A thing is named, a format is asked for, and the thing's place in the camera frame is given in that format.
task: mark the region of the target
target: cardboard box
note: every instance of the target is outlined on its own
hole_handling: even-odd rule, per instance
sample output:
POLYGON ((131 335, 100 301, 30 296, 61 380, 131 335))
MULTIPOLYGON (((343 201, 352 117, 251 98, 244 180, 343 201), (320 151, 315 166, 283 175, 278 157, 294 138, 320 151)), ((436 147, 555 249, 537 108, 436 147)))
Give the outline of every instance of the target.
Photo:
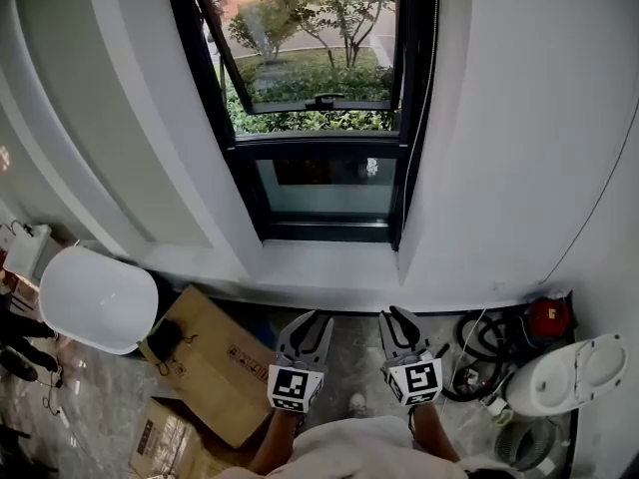
MULTIPOLYGON (((162 377, 220 438, 241 447, 271 412, 267 381, 275 353, 193 286, 151 333, 164 319, 176 323, 187 340, 161 366, 162 377)), ((140 350, 154 365, 160 363, 146 339, 140 350)))
POLYGON ((152 398, 129 464, 142 479, 211 479, 252 457, 231 449, 179 399, 152 398))

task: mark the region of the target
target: floor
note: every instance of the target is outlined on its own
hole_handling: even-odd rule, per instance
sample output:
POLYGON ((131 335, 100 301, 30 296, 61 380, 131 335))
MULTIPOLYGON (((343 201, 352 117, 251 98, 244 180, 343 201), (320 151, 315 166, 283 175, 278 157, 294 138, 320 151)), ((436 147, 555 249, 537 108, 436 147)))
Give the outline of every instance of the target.
MULTIPOLYGON (((263 309, 244 310, 238 320, 266 321, 267 336, 261 335, 261 338, 268 341, 269 333, 277 334, 278 329, 295 316, 294 312, 272 311, 265 318, 263 309)), ((444 380, 448 382, 452 362, 460 353, 452 339, 458 316, 426 317, 431 328, 431 346, 435 350, 447 342, 452 346, 443 364, 444 380)), ((396 404, 379 371, 384 356, 377 318, 369 315, 334 318, 326 384, 309 415, 307 427, 345 417, 347 400, 357 391, 366 396, 371 415, 391 414, 407 420, 406 410, 396 404)), ((50 341, 36 344, 43 349, 51 346, 50 341)), ((110 355, 73 341, 56 344, 53 351, 65 364, 65 384, 60 390, 52 390, 51 407, 54 411, 60 407, 64 416, 53 416, 44 407, 43 398, 49 395, 49 387, 26 383, 1 371, 0 413, 4 422, 31 434, 30 440, 23 441, 26 452, 58 468, 59 477, 63 479, 136 477, 129 472, 127 463, 148 400, 154 395, 173 397, 175 394, 146 361, 110 355)), ((44 369, 40 378, 46 383, 50 381, 44 369)), ((443 396, 436 400, 440 409, 443 401, 443 396)), ((499 429, 478 402, 447 402, 441 418, 460 455, 493 456, 499 429)), ((557 422, 567 435, 569 416, 557 422)), ((565 459, 565 450, 558 452, 559 461, 565 459)), ((527 477, 542 477, 535 474, 531 472, 527 477)))

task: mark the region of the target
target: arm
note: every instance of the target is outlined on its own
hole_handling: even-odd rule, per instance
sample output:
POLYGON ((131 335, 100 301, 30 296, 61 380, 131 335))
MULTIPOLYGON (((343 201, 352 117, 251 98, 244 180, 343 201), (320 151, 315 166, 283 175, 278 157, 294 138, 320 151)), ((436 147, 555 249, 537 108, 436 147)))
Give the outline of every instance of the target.
POLYGON ((413 414, 415 441, 428 454, 456 463, 459 456, 448 440, 439 422, 439 416, 433 403, 417 406, 413 414))
POLYGON ((299 414, 293 411, 276 410, 267 436, 249 465, 249 470, 259 475, 267 475, 289 461, 293 454, 298 416, 299 414))

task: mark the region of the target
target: black hose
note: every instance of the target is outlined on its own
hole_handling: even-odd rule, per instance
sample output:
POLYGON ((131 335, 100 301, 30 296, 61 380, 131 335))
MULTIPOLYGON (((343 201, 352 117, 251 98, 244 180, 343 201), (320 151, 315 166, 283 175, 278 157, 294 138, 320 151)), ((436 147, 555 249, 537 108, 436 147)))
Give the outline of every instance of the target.
MULTIPOLYGON (((491 394, 497 383, 499 381, 499 377, 501 376, 501 371, 503 369, 504 362, 508 361, 510 356, 508 353, 508 345, 505 343, 503 338, 503 334, 499 329, 499 325, 505 323, 505 319, 500 319, 497 321, 493 321, 492 319, 485 318, 483 321, 485 322, 485 326, 477 333, 477 340, 479 343, 489 351, 493 352, 494 355, 487 355, 485 353, 481 353, 476 349, 471 348, 463 337, 463 331, 467 324, 471 321, 477 320, 476 314, 468 314, 463 317, 457 327, 455 329, 455 337, 457 339, 457 343, 463 349, 465 346, 466 353, 470 356, 476 358, 478 361, 484 361, 489 363, 494 363, 494 370, 492 371, 492 375, 486 381, 486 384, 472 393, 459 393, 456 390, 448 390, 446 387, 443 387, 441 392, 444 396, 446 396, 451 401, 456 401, 460 403, 465 403, 469 401, 474 401, 475 399, 481 399, 489 394, 491 394), (497 345, 493 345, 486 340, 486 333, 488 331, 492 331, 495 339, 497 340, 497 345)), ((439 352, 437 353, 435 358, 441 358, 446 351, 450 348, 449 344, 444 345, 439 352)))

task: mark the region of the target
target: black window frame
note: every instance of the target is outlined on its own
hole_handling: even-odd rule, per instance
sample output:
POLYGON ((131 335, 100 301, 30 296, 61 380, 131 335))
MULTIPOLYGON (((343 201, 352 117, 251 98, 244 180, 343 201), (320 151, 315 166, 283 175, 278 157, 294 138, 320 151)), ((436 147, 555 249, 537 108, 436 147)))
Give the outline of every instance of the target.
POLYGON ((402 3, 396 13, 396 33, 401 36, 403 46, 395 49, 395 66, 400 64, 403 68, 400 73, 403 90, 400 91, 398 84, 393 84, 391 89, 392 98, 401 97, 398 132, 319 131, 236 137, 203 33, 206 16, 200 9, 206 2, 170 0, 207 117, 261 240, 389 242, 398 250, 416 182, 432 96, 439 4, 438 0, 398 1, 402 3), (423 20, 424 15, 432 19, 423 20), (396 159, 387 218, 343 216, 337 221, 335 215, 313 214, 309 219, 272 212, 255 160, 279 158, 396 159))

